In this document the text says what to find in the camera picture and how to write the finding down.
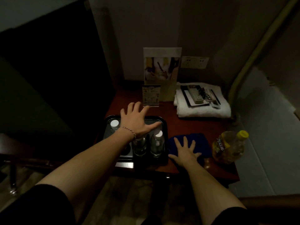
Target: hand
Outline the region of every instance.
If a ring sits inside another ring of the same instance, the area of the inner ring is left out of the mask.
[[[150,106],[145,106],[141,112],[139,112],[141,102],[137,102],[134,104],[134,102],[131,102],[128,105],[127,108],[127,114],[125,114],[125,110],[121,110],[121,124],[120,128],[126,127],[132,130],[136,136],[137,139],[141,138],[142,136],[146,135],[151,130],[157,128],[161,122],[157,121],[156,123],[153,123],[151,125],[146,125],[144,118],[149,110]]]
[[[192,141],[192,144],[190,145],[190,148],[188,148],[188,139],[186,136],[183,137],[183,146],[181,146],[180,142],[176,137],[174,137],[174,141],[177,147],[178,151],[178,157],[176,155],[169,154],[169,158],[174,159],[175,162],[184,168],[186,168],[186,165],[196,161],[197,158],[202,154],[201,152],[193,153],[196,141]]]

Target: electrical outlet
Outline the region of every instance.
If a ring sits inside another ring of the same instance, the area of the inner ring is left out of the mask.
[[[181,57],[181,68],[189,69],[205,69],[208,63],[209,57]]]

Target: black sleeve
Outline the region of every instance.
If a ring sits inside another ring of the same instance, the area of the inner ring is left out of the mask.
[[[241,207],[232,207],[227,208],[220,215],[215,218],[212,225],[221,225],[221,224],[230,224],[230,225],[258,225],[257,222],[253,220],[253,217],[247,209]]]
[[[66,195],[52,185],[36,185],[0,213],[1,224],[75,224]]]

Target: blue cloth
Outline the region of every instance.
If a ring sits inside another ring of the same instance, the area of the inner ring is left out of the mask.
[[[190,135],[178,135],[173,136],[168,140],[168,150],[169,154],[178,156],[178,151],[176,144],[174,142],[174,137],[176,137],[180,144],[183,145],[183,137],[187,137],[188,146],[190,147],[192,141],[196,141],[194,153],[201,152],[202,155],[198,157],[197,161],[201,166],[204,166],[204,158],[212,157],[212,149],[208,144],[207,139],[203,133],[192,133]]]

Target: white bottle cap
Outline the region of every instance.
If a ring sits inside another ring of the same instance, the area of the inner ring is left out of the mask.
[[[111,126],[113,129],[118,128],[118,125],[119,125],[119,121],[118,121],[118,120],[112,120],[111,123],[110,123],[110,126]]]
[[[153,135],[156,140],[160,140],[163,136],[163,132],[161,130],[155,130]]]

